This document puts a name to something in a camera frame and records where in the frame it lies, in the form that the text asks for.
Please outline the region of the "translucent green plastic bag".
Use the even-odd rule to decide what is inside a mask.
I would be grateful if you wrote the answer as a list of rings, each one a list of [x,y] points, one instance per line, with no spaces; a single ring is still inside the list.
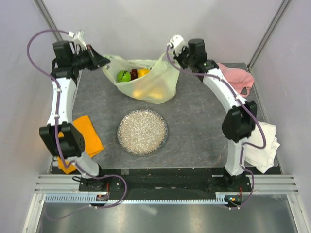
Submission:
[[[103,73],[113,85],[123,94],[134,98],[133,91],[143,89],[159,89],[164,98],[161,100],[142,100],[153,104],[168,102],[176,94],[176,86],[180,72],[165,60],[162,54],[158,60],[125,60],[116,55],[106,55],[111,62],[103,67]],[[150,70],[146,75],[129,82],[118,82],[117,74],[126,70],[146,68]]]

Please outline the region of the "yellow fake banana bunch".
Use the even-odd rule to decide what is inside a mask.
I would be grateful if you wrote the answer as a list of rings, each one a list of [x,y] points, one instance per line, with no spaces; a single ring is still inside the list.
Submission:
[[[133,97],[138,100],[161,100],[164,95],[161,90],[153,89],[143,89],[133,91]]]

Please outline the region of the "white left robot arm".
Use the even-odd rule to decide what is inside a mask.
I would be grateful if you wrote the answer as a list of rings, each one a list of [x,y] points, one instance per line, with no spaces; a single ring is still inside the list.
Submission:
[[[97,70],[110,60],[99,55],[90,44],[77,40],[55,42],[53,51],[52,108],[47,125],[39,129],[39,135],[48,151],[60,158],[65,168],[74,165],[83,178],[91,178],[92,188],[101,191],[107,180],[99,175],[100,166],[86,152],[85,139],[73,125],[72,110],[80,71]]]

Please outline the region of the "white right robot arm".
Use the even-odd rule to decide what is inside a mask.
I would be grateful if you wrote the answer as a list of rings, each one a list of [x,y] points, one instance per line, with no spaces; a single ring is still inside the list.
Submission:
[[[255,129],[257,105],[248,102],[228,82],[220,66],[207,58],[203,39],[191,39],[185,42],[180,35],[173,36],[168,48],[173,50],[173,59],[182,71],[188,68],[206,85],[222,104],[226,116],[222,123],[222,132],[228,140],[228,156],[225,169],[228,176],[223,178],[223,187],[234,191],[240,186],[238,175],[243,173],[243,146],[248,142]]]

